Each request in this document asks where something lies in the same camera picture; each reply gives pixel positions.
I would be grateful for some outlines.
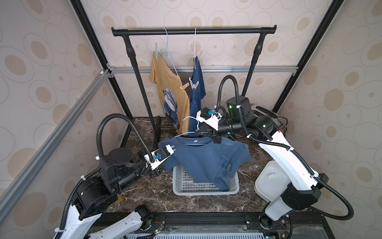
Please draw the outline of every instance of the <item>black metal rail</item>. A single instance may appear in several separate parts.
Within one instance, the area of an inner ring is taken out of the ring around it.
[[[92,228],[101,230],[109,225],[118,222],[129,213],[103,213],[102,216],[95,221]],[[164,221],[166,229],[177,228],[180,226],[240,226],[246,227],[247,230],[258,230],[265,235],[278,234],[278,231],[284,231],[281,224],[277,224],[271,230],[264,229],[258,222],[260,212],[232,212],[232,213],[153,213],[153,221]],[[324,216],[316,212],[294,212],[291,214],[293,227],[302,225],[321,225],[329,239],[335,239],[330,227]],[[150,228],[147,233],[152,233],[156,228]]]
[[[314,50],[316,49],[318,43],[324,36],[326,30],[328,29],[330,23],[332,22],[334,16],[336,15],[338,9],[341,7],[342,2],[344,0],[333,0],[332,4],[329,6],[329,9],[326,11],[326,14],[324,18],[322,19],[320,25],[318,26],[316,32],[313,35],[312,40],[310,41],[308,47],[306,48],[303,56],[301,57],[300,61],[298,62],[298,69],[297,72],[292,75],[286,84],[283,92],[281,93],[280,97],[278,98],[275,106],[273,107],[273,112],[278,112],[280,107],[282,106],[284,100],[287,98],[289,92],[292,90],[293,85],[295,84],[297,78],[300,76],[301,72],[304,70],[305,65],[308,63],[310,57],[312,56]]]
[[[87,37],[89,38],[90,43],[92,44],[92,47],[104,69],[108,69],[107,66],[107,59],[104,54],[104,51],[102,50],[101,45],[99,44],[99,41],[97,39],[96,33],[94,32],[94,29],[89,21],[89,18],[87,17],[87,14],[85,12],[84,6],[82,5],[80,0],[70,0],[70,2],[73,5],[74,10],[76,11],[76,14],[78,16],[79,21],[82,24],[82,27],[84,28]],[[122,91],[118,86],[118,83],[115,79],[115,77],[109,78],[110,84],[115,92],[115,95],[117,96],[121,107],[123,111],[125,112],[126,116],[130,119],[133,119],[133,115],[130,112],[130,109],[125,101],[125,98],[123,97]]]
[[[264,33],[273,34],[276,31],[276,25],[272,28],[201,28],[196,29],[196,34],[238,34],[238,33]],[[139,36],[139,35],[166,35],[164,29],[142,29],[142,30],[128,30],[128,29],[114,29],[112,28],[114,36]],[[191,35],[195,34],[195,29],[167,29],[168,35]]]

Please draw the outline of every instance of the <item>clothing rack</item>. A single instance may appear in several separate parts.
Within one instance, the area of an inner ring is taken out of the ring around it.
[[[249,67],[247,79],[244,84],[243,91],[241,93],[242,96],[245,96],[249,83],[251,81],[251,77],[253,74],[253,70],[259,59],[259,55],[261,54],[261,50],[263,47],[264,39],[267,34],[274,34],[277,26],[274,27],[262,27],[262,28],[205,28],[205,29],[197,29],[196,34],[239,34],[239,33],[258,33],[260,34],[259,40],[255,46],[253,51],[253,56],[251,60],[251,66]],[[166,35],[166,31],[164,29],[140,29],[140,30],[128,30],[128,29],[114,29],[112,28],[112,33],[114,36],[121,36],[125,41],[127,56],[130,59],[131,66],[134,69],[135,76],[138,80],[138,85],[142,93],[143,101],[145,103],[147,112],[149,114],[149,118],[151,121],[152,128],[154,130],[154,142],[153,146],[156,148],[158,142],[160,140],[160,119],[157,118],[157,124],[155,124],[154,117],[152,116],[152,112],[150,109],[149,100],[147,99],[146,91],[144,89],[144,85],[142,82],[141,74],[139,72],[138,63],[135,55],[134,48],[130,42],[130,36],[141,36],[141,35]],[[195,29],[168,29],[168,35],[194,35]]]

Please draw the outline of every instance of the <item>aluminum frame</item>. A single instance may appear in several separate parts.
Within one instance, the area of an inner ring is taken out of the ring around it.
[[[29,185],[58,147],[61,140],[69,132],[77,118],[82,114],[83,110],[89,104],[98,89],[107,81],[109,77],[111,77],[108,69],[101,71],[101,73],[102,74],[99,74],[92,84],[86,89],[81,98],[70,109],[64,119],[59,123],[56,129],[54,129],[44,144],[24,167],[23,171],[13,180],[12,184],[1,197],[0,225],[4,222],[13,207],[23,196],[24,192],[28,189]]]
[[[133,74],[134,69],[132,67],[109,67],[112,74]],[[178,73],[193,73],[194,67],[176,67]],[[253,72],[293,72],[298,70],[296,65],[274,65],[274,66],[256,66]],[[150,73],[151,67],[139,67],[140,73]],[[249,66],[213,66],[202,67],[203,73],[247,73]]]

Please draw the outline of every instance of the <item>metal rod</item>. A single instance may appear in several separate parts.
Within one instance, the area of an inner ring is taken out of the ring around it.
[[[151,124],[152,124],[152,128],[154,130],[154,135],[157,135],[158,131],[157,131],[157,128],[156,128],[156,125],[155,125],[154,118],[152,116],[149,100],[147,99],[147,95],[146,95],[146,91],[144,89],[144,85],[143,85],[143,82],[142,82],[141,74],[139,73],[138,63],[137,63],[137,59],[135,58],[134,48],[131,45],[130,37],[129,36],[124,35],[123,36],[123,40],[125,41],[125,44],[126,44],[127,56],[130,58],[131,66],[134,69],[134,73],[135,73],[135,76],[137,77],[139,88],[141,89],[141,93],[142,93],[144,104],[146,105],[147,112],[149,113],[149,118],[150,118],[150,121],[151,121]]]
[[[160,124],[162,122],[162,119],[160,116],[157,116],[157,133],[154,135],[154,140],[152,141],[152,147],[153,149],[158,148],[158,143],[160,141]]]
[[[250,83],[251,78],[252,78],[253,70],[254,70],[255,65],[257,63],[257,60],[259,59],[259,56],[261,54],[262,45],[264,43],[264,39],[265,39],[266,35],[267,35],[266,33],[260,34],[259,39],[258,39],[256,46],[255,46],[255,49],[253,50],[251,66],[249,67],[247,79],[245,80],[245,84],[244,84],[244,88],[243,88],[243,91],[241,93],[241,96],[245,96],[245,94],[247,93],[247,89],[248,89],[249,83]]]
[[[60,144],[61,140],[72,128],[77,118],[83,113],[85,107],[97,93],[98,89],[104,82],[106,82],[108,76],[110,76],[110,73],[107,69],[105,69],[102,75],[99,74],[95,78],[91,85],[86,89],[84,94],[82,94],[77,103],[75,103],[75,105],[70,109],[61,123],[58,124],[56,129],[54,129],[54,131],[50,134],[45,143],[32,157],[29,164],[9,186],[8,190],[4,193],[0,200],[0,225],[4,222],[5,218],[20,200],[22,195],[28,189],[29,185],[32,183],[48,159],[51,157],[54,150]]]
[[[196,34],[237,34],[237,33],[265,33],[273,34],[276,31],[276,25],[274,27],[265,28],[201,28],[196,30]],[[114,29],[112,28],[114,36],[139,36],[139,35],[166,35],[166,31],[163,29],[140,29],[140,30],[128,30],[128,29]],[[186,35],[195,34],[195,29],[168,29],[169,35]]]
[[[313,52],[316,50],[316,47],[318,46],[319,42],[321,41],[322,37],[324,36],[325,32],[327,31],[328,27],[330,26],[331,22],[333,21],[333,18],[337,14],[343,2],[344,0],[333,0],[332,4],[329,6],[329,9],[326,11],[325,16],[323,17],[320,25],[317,27],[317,30],[314,33],[312,40],[310,41],[303,56],[298,62],[298,70],[296,74],[293,74],[290,77],[288,83],[284,87],[283,92],[281,92],[280,97],[278,98],[275,106],[272,109],[273,112],[277,113],[278,110],[281,108],[285,99],[288,97],[289,92],[292,90],[296,80],[300,76],[301,72],[304,70],[305,65],[308,63]]]
[[[249,72],[250,66],[205,66],[202,67],[203,73],[235,73]],[[253,72],[296,72],[298,69],[295,65],[272,65],[272,66],[255,66]],[[194,67],[176,67],[178,73],[192,73]],[[133,67],[110,67],[112,74],[131,74],[134,73]],[[150,73],[151,67],[139,67],[140,73]]]
[[[173,128],[173,125],[159,126],[159,128]]]
[[[82,27],[84,28],[84,31],[85,31],[87,37],[89,38],[89,41],[92,44],[94,52],[96,53],[102,67],[104,69],[107,69],[108,66],[107,66],[106,56],[102,50],[101,45],[99,44],[96,33],[94,32],[94,29],[93,29],[87,15],[86,15],[84,6],[82,5],[80,0],[70,0],[70,2],[72,3],[73,9],[78,16],[78,19],[81,22]],[[110,81],[110,84],[112,85],[112,88],[115,92],[115,95],[117,96],[118,101],[120,102],[121,107],[122,107],[123,111],[125,112],[126,116],[129,117],[130,119],[132,119],[133,116],[132,116],[130,109],[129,109],[126,101],[125,101],[125,98],[123,97],[122,91],[119,88],[117,81],[115,80],[115,78],[113,76],[111,78],[109,78],[109,81]]]

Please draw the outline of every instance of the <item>blue t-shirt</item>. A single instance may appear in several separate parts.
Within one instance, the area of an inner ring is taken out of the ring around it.
[[[206,90],[204,88],[204,81],[203,81],[203,74],[202,74],[202,68],[200,67],[199,59],[196,57],[195,59],[195,69],[194,73],[192,75],[192,83],[195,85],[198,81],[199,84],[196,87],[196,89],[191,90],[191,105],[190,105],[190,116],[193,116],[196,118],[196,113],[202,109],[202,103],[201,99],[206,95]],[[196,125],[197,121],[190,119],[190,132],[196,131]],[[189,134],[189,137],[195,137],[198,138],[200,135],[197,133],[191,133]]]
[[[160,148],[165,145],[174,146],[176,149],[174,154],[165,161],[168,172],[172,172],[173,167],[182,165],[193,177],[195,183],[211,182],[222,191],[230,189],[227,176],[233,178],[242,163],[252,161],[248,145],[224,137],[221,144],[215,144],[208,137],[176,137],[158,143]]]

